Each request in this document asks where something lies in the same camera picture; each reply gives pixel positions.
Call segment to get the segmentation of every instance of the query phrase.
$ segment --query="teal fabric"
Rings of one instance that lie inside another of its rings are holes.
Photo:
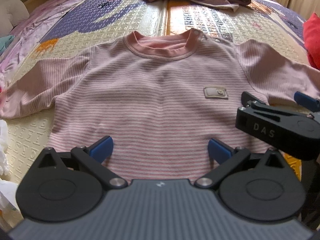
[[[13,39],[14,35],[9,35],[0,38],[0,56],[2,55],[2,53],[4,53],[5,49],[10,45]]]

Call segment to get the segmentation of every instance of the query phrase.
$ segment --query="pink striped shirt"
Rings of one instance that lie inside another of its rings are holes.
[[[206,85],[225,87],[228,99],[206,98]],[[267,148],[235,128],[243,91],[294,105],[296,91],[317,98],[319,87],[320,71],[254,40],[235,45],[195,29],[164,37],[133,32],[71,58],[38,61],[1,93],[0,116],[54,105],[48,145],[56,151],[110,135],[114,151],[104,164],[125,179],[194,180],[212,168],[212,137],[254,152]]]

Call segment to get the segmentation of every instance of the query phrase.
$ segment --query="red cloth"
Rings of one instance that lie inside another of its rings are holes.
[[[315,13],[303,24],[303,39],[310,65],[320,70],[320,18]]]

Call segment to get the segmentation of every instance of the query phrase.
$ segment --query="white logo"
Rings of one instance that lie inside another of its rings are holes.
[[[259,124],[258,124],[258,123],[255,123],[254,126],[253,126],[253,129],[254,129],[255,131],[260,130],[260,129],[259,129]],[[261,129],[260,132],[263,133],[263,134],[265,134],[265,135],[267,135],[267,129],[266,129],[266,127],[264,126],[264,127]],[[273,138],[274,135],[275,135],[275,131],[274,131],[274,130],[270,130],[270,131],[268,132],[268,136],[269,136],[270,138]]]
[[[161,181],[161,182],[157,183],[156,185],[157,185],[158,187],[163,187],[163,186],[165,186],[165,183]]]

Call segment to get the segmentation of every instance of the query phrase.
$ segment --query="pink collar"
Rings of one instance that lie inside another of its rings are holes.
[[[201,31],[193,28],[179,35],[160,37],[146,37],[134,31],[124,36],[124,42],[133,53],[140,56],[177,60],[195,52],[201,34]]]

